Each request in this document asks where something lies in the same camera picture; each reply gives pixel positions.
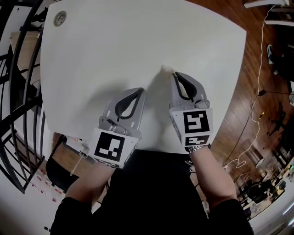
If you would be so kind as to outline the person's right forearm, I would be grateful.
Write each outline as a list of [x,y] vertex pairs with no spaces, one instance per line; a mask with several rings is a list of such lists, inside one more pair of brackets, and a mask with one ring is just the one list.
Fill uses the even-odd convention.
[[189,153],[189,156],[210,210],[224,201],[236,200],[237,193],[231,176],[217,162],[209,148],[203,147]]

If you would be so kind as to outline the white long-handled brush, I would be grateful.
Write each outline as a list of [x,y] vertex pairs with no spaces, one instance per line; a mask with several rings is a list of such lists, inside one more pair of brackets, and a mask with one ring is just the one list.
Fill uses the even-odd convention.
[[80,158],[79,158],[78,162],[76,163],[76,165],[74,166],[73,170],[71,171],[71,173],[70,173],[70,177],[74,174],[74,172],[75,172],[77,166],[79,165],[80,161],[81,161],[82,159],[86,159],[86,158],[88,157],[88,154],[89,154],[89,148],[87,148],[87,147],[84,147],[84,148],[79,152],[79,156],[80,156]]

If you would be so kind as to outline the person's left forearm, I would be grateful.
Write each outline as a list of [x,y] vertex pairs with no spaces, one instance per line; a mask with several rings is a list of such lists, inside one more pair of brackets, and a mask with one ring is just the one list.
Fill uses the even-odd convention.
[[95,163],[88,172],[79,177],[67,190],[66,198],[72,198],[91,207],[102,195],[104,188],[115,168]]

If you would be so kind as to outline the small white object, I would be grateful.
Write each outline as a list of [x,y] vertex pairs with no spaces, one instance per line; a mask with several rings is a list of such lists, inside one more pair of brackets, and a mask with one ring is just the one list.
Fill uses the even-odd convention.
[[175,70],[170,66],[167,66],[167,65],[161,66],[160,73],[165,77],[171,76],[174,72]]

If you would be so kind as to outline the brown cylindrical container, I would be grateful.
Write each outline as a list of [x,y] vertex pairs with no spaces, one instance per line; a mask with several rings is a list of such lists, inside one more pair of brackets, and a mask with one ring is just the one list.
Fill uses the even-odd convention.
[[264,161],[264,157],[260,154],[260,152],[256,148],[252,148],[249,150],[249,157],[256,168],[258,168]]

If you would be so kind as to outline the black metal railing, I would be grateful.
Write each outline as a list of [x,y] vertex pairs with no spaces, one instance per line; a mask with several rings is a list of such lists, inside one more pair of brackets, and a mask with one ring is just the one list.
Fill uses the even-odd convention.
[[[28,87],[48,8],[47,0],[0,0],[0,172],[22,193],[45,159],[41,84],[32,94]],[[14,68],[27,32],[40,35],[23,87]]]

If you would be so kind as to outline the black chair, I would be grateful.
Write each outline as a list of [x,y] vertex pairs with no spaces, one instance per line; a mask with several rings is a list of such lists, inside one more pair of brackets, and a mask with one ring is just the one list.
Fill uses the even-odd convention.
[[95,164],[92,158],[80,159],[80,155],[66,147],[65,143],[64,135],[53,134],[52,152],[45,168],[49,180],[64,192]]

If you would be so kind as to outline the person's black clothing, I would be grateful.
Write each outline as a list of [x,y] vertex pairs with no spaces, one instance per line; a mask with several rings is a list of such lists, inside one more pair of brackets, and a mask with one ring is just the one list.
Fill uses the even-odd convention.
[[90,204],[66,198],[50,235],[254,235],[240,202],[206,213],[182,157],[144,151],[116,168]]

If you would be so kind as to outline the silver metal wristwatch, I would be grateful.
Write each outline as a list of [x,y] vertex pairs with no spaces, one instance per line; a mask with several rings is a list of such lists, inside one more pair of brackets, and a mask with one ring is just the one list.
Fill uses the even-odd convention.
[[185,150],[186,150],[188,153],[193,153],[193,152],[195,152],[195,151],[200,150],[200,149],[203,148],[203,147],[207,147],[207,148],[211,149],[211,144],[208,144],[208,145],[189,146],[189,147],[185,147]]

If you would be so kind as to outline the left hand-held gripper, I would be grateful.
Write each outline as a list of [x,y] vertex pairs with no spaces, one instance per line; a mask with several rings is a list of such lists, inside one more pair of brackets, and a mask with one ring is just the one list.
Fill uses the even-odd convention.
[[[93,132],[91,156],[95,161],[114,168],[125,166],[141,139],[141,132],[138,129],[146,96],[143,88],[133,88],[109,101],[104,116],[100,117],[99,127]],[[132,101],[135,103],[130,114],[124,116],[123,112],[128,109]]]

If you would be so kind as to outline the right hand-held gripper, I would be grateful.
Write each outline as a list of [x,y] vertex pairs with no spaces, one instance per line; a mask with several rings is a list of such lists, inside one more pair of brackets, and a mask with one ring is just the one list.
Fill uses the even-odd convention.
[[[170,117],[182,148],[208,145],[213,134],[213,110],[209,107],[204,87],[191,76],[175,72],[171,75]],[[186,91],[182,94],[180,84]]]

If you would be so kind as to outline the light wooden board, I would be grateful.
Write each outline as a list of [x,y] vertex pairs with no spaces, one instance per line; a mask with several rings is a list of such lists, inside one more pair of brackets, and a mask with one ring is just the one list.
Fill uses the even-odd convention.
[[[17,75],[17,81],[22,83],[22,86],[25,86],[27,75],[28,75],[28,67],[30,65],[30,61],[39,38],[39,32],[27,32],[24,38],[24,41],[21,46],[19,58],[17,65],[14,68],[15,75]],[[30,86],[28,87],[29,93],[36,93],[38,86],[40,84],[40,51],[38,52],[31,80]]]

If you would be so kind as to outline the white square table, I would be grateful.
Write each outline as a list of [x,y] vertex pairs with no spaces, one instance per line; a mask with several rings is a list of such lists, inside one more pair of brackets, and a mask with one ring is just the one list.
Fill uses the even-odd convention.
[[[65,22],[55,27],[55,15]],[[52,132],[87,138],[110,99],[142,87],[139,149],[184,153],[169,116],[172,67],[199,81],[217,134],[236,87],[246,31],[185,0],[62,0],[49,6],[40,84]]]

